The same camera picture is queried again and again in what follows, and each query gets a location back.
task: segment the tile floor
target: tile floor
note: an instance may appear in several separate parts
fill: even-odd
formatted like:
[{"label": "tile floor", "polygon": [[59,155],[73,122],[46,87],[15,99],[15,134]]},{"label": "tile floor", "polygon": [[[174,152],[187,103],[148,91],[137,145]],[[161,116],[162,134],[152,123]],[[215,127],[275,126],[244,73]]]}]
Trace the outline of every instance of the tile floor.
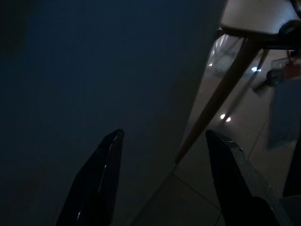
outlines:
[{"label": "tile floor", "polygon": [[[223,75],[232,64],[241,42],[241,39],[227,35],[215,42],[184,137],[189,133]],[[252,75],[251,68],[257,66],[260,57],[261,52],[215,115],[208,129],[219,131],[238,143],[244,149],[246,157],[271,185],[276,196],[281,197],[294,144],[273,150],[266,148],[272,89],[267,90],[262,96],[256,95],[249,89],[231,115],[231,121],[221,124],[220,120],[220,115],[226,112]],[[273,60],[284,57],[286,57],[285,51],[270,51],[254,82],[265,78]],[[213,185],[204,133],[175,168],[173,175],[153,196],[134,225],[225,225]]]}]

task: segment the dark wall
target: dark wall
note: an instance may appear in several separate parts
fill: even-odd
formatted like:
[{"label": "dark wall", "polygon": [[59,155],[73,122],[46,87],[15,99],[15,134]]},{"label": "dark wall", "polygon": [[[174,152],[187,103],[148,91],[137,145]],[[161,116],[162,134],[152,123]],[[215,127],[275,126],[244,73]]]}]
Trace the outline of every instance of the dark wall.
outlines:
[{"label": "dark wall", "polygon": [[173,167],[224,0],[0,3],[0,224],[55,224],[73,178],[124,128],[114,225]]}]

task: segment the white chair seat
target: white chair seat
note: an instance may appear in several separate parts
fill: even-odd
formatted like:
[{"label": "white chair seat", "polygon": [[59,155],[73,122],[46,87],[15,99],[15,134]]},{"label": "white chair seat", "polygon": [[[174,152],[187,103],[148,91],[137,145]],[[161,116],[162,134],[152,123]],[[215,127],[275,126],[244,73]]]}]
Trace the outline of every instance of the white chair seat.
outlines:
[{"label": "white chair seat", "polygon": [[228,0],[221,27],[277,34],[289,20],[300,20],[290,0]]}]

